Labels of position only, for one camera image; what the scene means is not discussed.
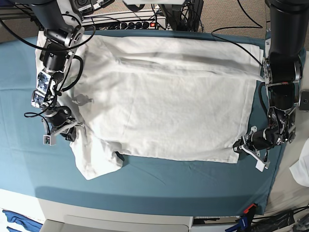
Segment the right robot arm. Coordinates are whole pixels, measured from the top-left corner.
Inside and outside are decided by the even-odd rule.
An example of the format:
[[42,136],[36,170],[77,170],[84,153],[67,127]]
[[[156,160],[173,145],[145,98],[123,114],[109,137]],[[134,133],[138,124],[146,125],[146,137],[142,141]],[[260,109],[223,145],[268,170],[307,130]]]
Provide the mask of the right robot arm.
[[83,11],[92,5],[89,0],[18,0],[18,4],[29,7],[43,28],[46,39],[44,45],[36,45],[40,50],[39,59],[43,64],[36,80],[31,104],[41,109],[41,113],[26,113],[25,117],[42,118],[46,134],[45,145],[55,145],[56,136],[61,135],[73,142],[76,137],[77,120],[71,109],[58,102],[62,88],[68,77],[74,59],[84,68],[82,59],[75,53],[84,44],[82,36]]

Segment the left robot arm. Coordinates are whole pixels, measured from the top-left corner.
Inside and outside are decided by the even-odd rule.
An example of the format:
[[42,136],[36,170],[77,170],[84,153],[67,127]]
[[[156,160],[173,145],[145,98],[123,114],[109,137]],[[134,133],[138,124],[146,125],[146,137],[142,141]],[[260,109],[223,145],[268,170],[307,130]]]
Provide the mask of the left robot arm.
[[268,108],[264,113],[268,127],[251,128],[233,145],[236,153],[247,153],[266,163],[259,152],[269,151],[277,145],[292,142],[295,138],[295,113],[298,103],[299,82],[303,65],[300,52],[304,46],[309,23],[307,0],[267,0],[270,10],[270,48],[263,60]]

